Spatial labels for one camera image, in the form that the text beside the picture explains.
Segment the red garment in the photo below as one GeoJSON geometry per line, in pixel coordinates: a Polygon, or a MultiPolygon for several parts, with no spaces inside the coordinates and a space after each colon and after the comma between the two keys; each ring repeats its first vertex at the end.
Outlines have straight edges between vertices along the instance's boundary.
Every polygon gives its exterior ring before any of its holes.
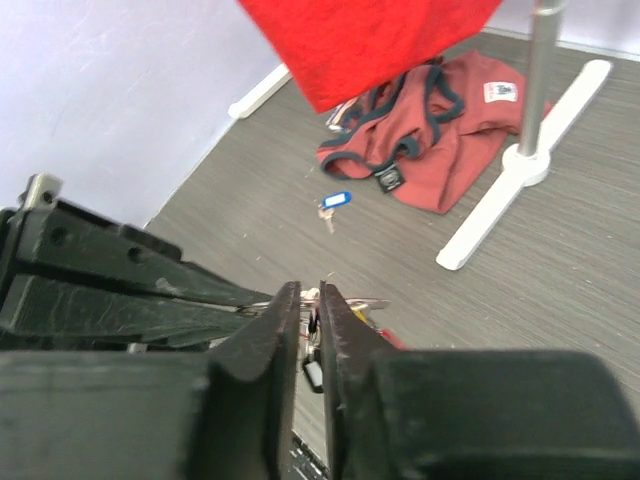
{"type": "Polygon", "coordinates": [[[317,112],[478,33],[501,0],[238,0],[317,112]]]}
{"type": "Polygon", "coordinates": [[[371,92],[369,111],[349,134],[323,143],[318,160],[325,173],[346,179],[395,163],[404,183],[390,193],[446,213],[507,135],[519,132],[524,83],[511,67],[475,51],[422,65],[371,92]]]}

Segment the blue key tag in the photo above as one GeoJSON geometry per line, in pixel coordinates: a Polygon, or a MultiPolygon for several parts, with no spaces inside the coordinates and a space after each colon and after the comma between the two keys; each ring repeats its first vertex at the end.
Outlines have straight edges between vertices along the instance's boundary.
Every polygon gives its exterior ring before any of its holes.
{"type": "Polygon", "coordinates": [[[322,200],[322,209],[328,210],[330,208],[338,208],[346,205],[351,201],[351,192],[340,192],[329,195],[322,200]]]}

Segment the wall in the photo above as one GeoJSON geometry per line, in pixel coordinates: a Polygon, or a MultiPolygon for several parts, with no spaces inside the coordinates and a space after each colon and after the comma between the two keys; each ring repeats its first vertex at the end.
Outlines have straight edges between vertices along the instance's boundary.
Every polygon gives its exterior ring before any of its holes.
{"type": "Polygon", "coordinates": [[[0,13],[0,205],[49,172],[66,197],[145,224],[279,64],[234,0],[0,0],[0,13]]]}
{"type": "MultiPolygon", "coordinates": [[[[505,0],[489,27],[528,33],[534,0],[505,0]]],[[[561,40],[640,57],[638,0],[568,0],[561,40]]]]}

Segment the white base bar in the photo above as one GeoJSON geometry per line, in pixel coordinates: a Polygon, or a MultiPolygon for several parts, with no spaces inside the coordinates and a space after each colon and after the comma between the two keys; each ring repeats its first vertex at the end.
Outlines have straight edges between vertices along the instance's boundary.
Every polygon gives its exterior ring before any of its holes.
{"type": "Polygon", "coordinates": [[[229,116],[236,120],[247,118],[291,79],[289,69],[280,64],[253,87],[239,102],[229,107],[229,116]]]}
{"type": "Polygon", "coordinates": [[[605,60],[593,60],[583,67],[542,121],[539,152],[535,157],[519,156],[517,145],[505,151],[503,173],[440,251],[436,258],[440,266],[447,270],[462,268],[522,189],[544,180],[549,170],[550,152],[598,93],[611,68],[611,63],[605,60]]]}

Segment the floor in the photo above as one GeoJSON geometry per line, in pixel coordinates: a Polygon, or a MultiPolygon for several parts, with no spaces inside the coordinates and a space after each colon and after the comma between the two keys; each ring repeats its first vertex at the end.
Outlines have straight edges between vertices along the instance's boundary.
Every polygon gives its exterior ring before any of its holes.
{"type": "MultiPolygon", "coordinates": [[[[524,71],[525,42],[479,35],[471,48],[524,71]]],[[[551,100],[592,55],[560,51],[551,100]]],[[[391,300],[378,323],[423,348],[568,347],[595,352],[640,411],[640,64],[613,77],[527,190],[456,273],[434,259],[499,173],[499,162],[446,216],[384,197],[373,180],[337,183],[316,168],[329,137],[291,82],[237,123],[150,229],[189,259],[275,292],[329,279],[346,295],[391,300]],[[318,200],[353,201],[329,235],[318,200]]],[[[324,455],[322,399],[299,384],[296,430],[324,455]]]]}

